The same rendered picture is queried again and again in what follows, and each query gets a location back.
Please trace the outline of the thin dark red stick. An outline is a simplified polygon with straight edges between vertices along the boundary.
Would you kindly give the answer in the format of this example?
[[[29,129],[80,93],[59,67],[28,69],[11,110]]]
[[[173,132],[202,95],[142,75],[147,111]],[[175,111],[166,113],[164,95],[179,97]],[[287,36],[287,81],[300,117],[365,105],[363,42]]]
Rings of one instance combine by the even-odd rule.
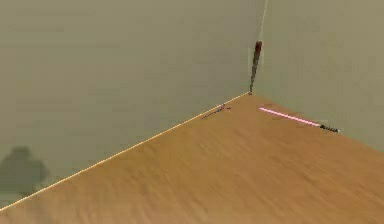
[[[201,119],[206,119],[207,117],[213,115],[213,114],[216,114],[216,113],[219,113],[219,112],[222,112],[224,110],[229,110],[231,109],[231,107],[227,106],[226,104],[222,104],[220,105],[215,111],[213,112],[210,112],[208,113],[207,115],[204,115]]]

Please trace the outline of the dark red baseball bat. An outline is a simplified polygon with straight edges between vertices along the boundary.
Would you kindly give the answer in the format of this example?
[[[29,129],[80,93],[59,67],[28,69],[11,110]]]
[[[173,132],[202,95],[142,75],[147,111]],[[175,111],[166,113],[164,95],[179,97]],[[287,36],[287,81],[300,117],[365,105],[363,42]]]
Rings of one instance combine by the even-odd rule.
[[[253,93],[253,87],[254,87],[254,82],[255,82],[255,78],[256,78],[258,62],[259,62],[260,55],[261,55],[262,45],[263,45],[263,43],[260,40],[258,40],[255,44],[253,61],[252,61],[251,81],[250,81],[250,87],[249,87],[249,92],[248,92],[249,95],[252,95],[252,93]]]

